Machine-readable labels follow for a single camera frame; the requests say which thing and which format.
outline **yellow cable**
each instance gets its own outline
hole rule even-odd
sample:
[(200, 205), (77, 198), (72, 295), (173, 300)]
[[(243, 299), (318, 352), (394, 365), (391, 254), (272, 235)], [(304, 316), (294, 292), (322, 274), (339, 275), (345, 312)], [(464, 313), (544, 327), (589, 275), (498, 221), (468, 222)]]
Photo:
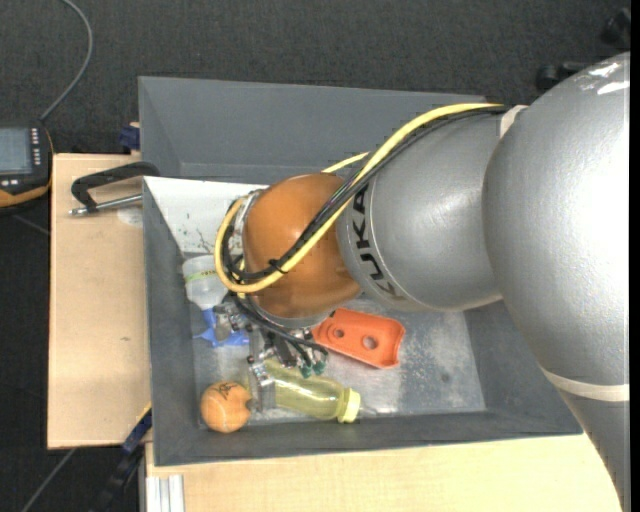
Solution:
[(324, 173), (332, 173), (332, 172), (336, 172), (339, 171), (340, 169), (345, 168), (347, 165), (350, 165), (354, 162), (357, 162), (358, 160), (362, 160), (365, 156), (367, 156), (369, 153), (360, 153), (359, 155), (356, 156), (352, 156), (351, 158), (347, 158), (346, 160), (342, 160), (340, 162), (338, 162), (335, 165), (332, 165), (331, 167), (327, 167), (326, 169), (322, 169), (320, 172), (324, 172)]
[[(382, 159), (385, 158), (391, 152), (391, 150), (394, 147), (396, 147), (407, 135), (409, 135), (411, 132), (413, 132), (417, 128), (420, 128), (421, 126), (427, 123), (430, 123), (432, 121), (435, 121), (436, 119), (443, 116), (458, 114), (458, 113), (467, 112), (470, 110), (477, 110), (480, 108), (496, 107), (496, 106), (499, 106), (499, 104), (462, 103), (458, 105), (449, 105), (446, 107), (440, 107), (416, 117), (415, 119), (409, 121), (407, 124), (402, 126), (391, 137), (389, 137), (389, 139), (382, 146), (380, 146), (380, 148), (373, 154), (373, 156), (369, 159), (366, 165), (358, 173), (358, 175), (354, 179), (353, 184), (355, 185), (364, 176), (366, 176), (371, 171), (371, 169), (373, 169), (377, 164), (379, 164), (382, 161)], [(346, 202), (344, 205), (342, 205), (340, 209), (336, 211), (336, 213), (334, 213), (322, 226), (320, 226), (318, 231), (316, 231), (316, 233), (313, 236), (309, 237), (309, 240), (307, 240), (307, 242), (305, 242), (305, 244), (302, 247), (300, 247), (300, 249), (291, 257), (291, 259), (289, 259), (287, 262), (285, 262), (282, 265), (282, 271), (274, 270), (271, 274), (260, 279), (259, 281), (256, 281), (255, 283), (237, 284), (237, 283), (231, 282), (224, 273), (224, 268), (222, 266), (221, 249), (222, 249), (222, 238), (224, 237), (224, 232), (226, 231), (226, 228), (231, 222), (231, 219), (233, 218), (235, 213), (240, 209), (241, 200), (242, 199), (239, 199), (233, 204), (229, 212), (227, 212), (227, 215), (225, 216), (224, 220), (222, 221), (222, 224), (220, 225), (220, 229), (218, 230), (218, 236), (216, 237), (216, 244), (214, 249), (216, 271), (218, 272), (218, 276), (220, 277), (220, 280), (229, 290), (237, 293), (255, 293), (260, 290), (264, 290), (265, 288), (267, 288), (268, 286), (271, 286), (273, 283), (275, 283), (280, 278), (282, 278), (283, 275), (285, 275), (292, 268), (294, 268), (309, 253), (311, 248), (326, 234), (329, 228), (331, 228), (333, 223), (338, 219), (338, 217), (342, 214), (342, 212), (345, 210), (345, 208), (349, 204), (349, 202)]]

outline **black cable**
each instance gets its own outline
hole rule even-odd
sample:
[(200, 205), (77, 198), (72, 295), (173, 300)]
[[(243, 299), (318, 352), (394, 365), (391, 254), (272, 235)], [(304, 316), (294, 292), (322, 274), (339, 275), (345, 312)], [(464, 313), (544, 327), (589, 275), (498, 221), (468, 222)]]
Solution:
[(36, 231), (39, 231), (43, 235), (51, 236), (51, 232), (48, 229), (43, 228), (42, 226), (40, 226), (39, 224), (36, 224), (35, 222), (31, 222), (29, 219), (25, 219), (21, 215), (14, 214), (11, 218), (17, 220), (18, 222), (22, 222), (26, 226), (29, 226), (30, 228), (35, 229)]
[(309, 357), (309, 354), (307, 354), (307, 351), (302, 348), (300, 343), (298, 343), (297, 341), (292, 341), (292, 340), (287, 340), (287, 343), (289, 343), (289, 345), (291, 345), (295, 349), (295, 351), (298, 352), (298, 354), (300, 354), (302, 359), (304, 359), (304, 362), (305, 362), (306, 365), (308, 365), (308, 366), (313, 365), (313, 361), (311, 361), (311, 358)]
[(62, 92), (62, 94), (53, 101), (53, 103), (49, 106), (49, 108), (47, 108), (47, 110), (43, 112), (43, 114), (40, 116), (40, 121), (44, 121), (47, 117), (49, 117), (51, 115), (51, 112), (53, 112), (56, 108), (58, 108), (58, 105), (60, 105), (60, 103), (62, 103), (65, 100), (65, 98), (69, 95), (69, 93), (78, 84), (78, 82), (84, 75), (84, 72), (87, 70), (87, 67), (89, 66), (89, 61), (91, 60), (91, 55), (93, 53), (93, 30), (91, 29), (89, 20), (84, 15), (84, 13), (80, 10), (80, 8), (76, 4), (74, 4), (71, 0), (60, 0), (60, 1), (63, 4), (66, 4), (67, 6), (69, 6), (71, 9), (73, 9), (73, 11), (82, 20), (82, 22), (84, 23), (87, 29), (87, 38), (88, 38), (87, 55), (84, 58), (84, 62), (82, 63), (82, 66), (80, 67), (80, 70), (76, 74), (75, 78), (71, 81), (71, 83), (67, 86), (67, 88)]
[(226, 260), (228, 264), (225, 264), (224, 267), (227, 269), (227, 277), (235, 282), (238, 282), (233, 276), (237, 275), (240, 281), (251, 281), (255, 279), (262, 279), (267, 275), (278, 270), (284, 264), (286, 264), (291, 257), (302, 247), (307, 240), (314, 233), (317, 232), (318, 229), (336, 212), (339, 208), (342, 207), (347, 201), (349, 201), (352, 197), (354, 197), (358, 192), (362, 191), (364, 187), (371, 181), (371, 179), (393, 158), (395, 158), (398, 154), (403, 152), (412, 144), (415, 144), (417, 141), (421, 140), (426, 135), (432, 133), (433, 131), (451, 124), (455, 121), (459, 121), (461, 119), (467, 119), (477, 115), (486, 115), (486, 114), (502, 114), (507, 112), (511, 107), (506, 106), (498, 106), (498, 107), (486, 107), (477, 110), (470, 110), (467, 112), (460, 112), (457, 114), (451, 114), (448, 116), (443, 116), (441, 118), (435, 119), (432, 122), (426, 124), (425, 126), (417, 128), (412, 134), (407, 135), (407, 137), (400, 143), (398, 146), (393, 148), (391, 152), (384, 157), (374, 168), (372, 168), (369, 173), (363, 177), (360, 181), (355, 183), (355, 179), (359, 175), (359, 173), (354, 173), (349, 179), (347, 179), (341, 187), (332, 195), (332, 197), (325, 203), (325, 205), (320, 209), (320, 211), (316, 214), (316, 216), (311, 220), (311, 222), (304, 229), (300, 237), (294, 242), (294, 244), (285, 252), (279, 259), (272, 259), (269, 261), (270, 265), (262, 270), (256, 272), (247, 272), (238, 268), (236, 264), (234, 264), (230, 257), (226, 257), (225, 254), (229, 252), (229, 238), (233, 234), (233, 229), (230, 229), (231, 226), (225, 232), (222, 243), (222, 251), (223, 251), (223, 261)]
[(280, 336), (281, 338), (283, 338), (284, 340), (288, 341), (291, 344), (295, 343), (297, 345), (303, 345), (305, 347), (309, 347), (312, 350), (317, 350), (318, 352), (321, 352), (325, 356), (329, 354), (327, 349), (324, 348), (322, 345), (318, 345), (317, 343), (314, 343), (312, 341), (305, 340), (302, 338), (296, 338), (295, 336), (289, 334), (282, 327), (274, 324), (273, 322), (271, 322), (271, 320), (261, 315), (260, 312), (258, 312), (258, 310), (255, 309), (255, 307), (251, 302), (246, 300), (243, 301), (236, 294), (230, 294), (230, 295), (233, 298), (233, 301), (235, 302), (235, 304), (238, 306), (238, 309), (240, 310), (240, 312), (243, 315), (245, 315), (247, 318), (249, 318), (250, 321), (257, 324), (258, 326), (274, 334), (277, 334), (278, 336)]
[(122, 457), (104, 488), (93, 499), (89, 512), (108, 512), (116, 498), (124, 495), (144, 455), (142, 438), (151, 428), (153, 413), (149, 408), (122, 443)]

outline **wooden table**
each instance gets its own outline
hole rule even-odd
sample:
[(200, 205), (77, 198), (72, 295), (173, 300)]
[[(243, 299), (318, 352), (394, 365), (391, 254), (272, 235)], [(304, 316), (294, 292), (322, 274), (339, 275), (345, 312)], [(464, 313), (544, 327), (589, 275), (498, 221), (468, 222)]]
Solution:
[[(115, 211), (67, 214), (75, 177), (135, 158), (54, 159), (50, 448), (118, 444), (149, 401), (142, 230)], [(620, 510), (586, 435), (175, 467), (148, 443), (146, 472), (183, 474), (188, 512)]]

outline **gray bin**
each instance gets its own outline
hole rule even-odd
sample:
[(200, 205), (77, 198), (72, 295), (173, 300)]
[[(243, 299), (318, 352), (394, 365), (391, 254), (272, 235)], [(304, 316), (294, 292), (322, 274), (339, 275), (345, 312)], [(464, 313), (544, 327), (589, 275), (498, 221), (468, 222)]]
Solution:
[[(142, 78), (142, 152), (164, 176), (271, 183), (375, 149), (404, 122), (435, 106), (481, 100)], [(460, 314), (466, 332), (464, 343), (458, 346), (468, 353), (459, 356), (467, 364), (454, 378), (438, 373), (439, 363), (429, 362), (428, 339), (420, 340), (418, 334), (411, 338), (414, 348), (424, 341), (424, 364), (417, 364), (420, 360), (415, 357), (402, 360), (404, 406), (394, 412), (364, 417), (352, 425), (316, 421), (250, 424), (231, 435), (206, 430), (198, 420), (197, 401), (206, 384), (198, 363), (203, 353), (192, 339), (193, 311), (184, 298), (178, 270), (183, 256), (153, 196), (147, 189), (143, 196), (156, 464), (581, 432), (502, 303)], [(410, 324), (408, 333), (415, 334), (428, 330), (439, 317), (411, 314), (402, 321)], [(428, 385), (412, 386), (412, 375), (424, 371), (429, 373)], [(454, 394), (462, 394), (463, 407), (456, 405)]]

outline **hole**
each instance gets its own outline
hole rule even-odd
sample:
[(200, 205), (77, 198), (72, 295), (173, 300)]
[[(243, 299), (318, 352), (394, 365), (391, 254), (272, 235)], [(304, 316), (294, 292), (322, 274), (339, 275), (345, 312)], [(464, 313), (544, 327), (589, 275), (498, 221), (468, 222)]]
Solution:
[(378, 342), (373, 336), (365, 336), (362, 338), (362, 344), (365, 348), (369, 350), (373, 350), (374, 348), (378, 348)]

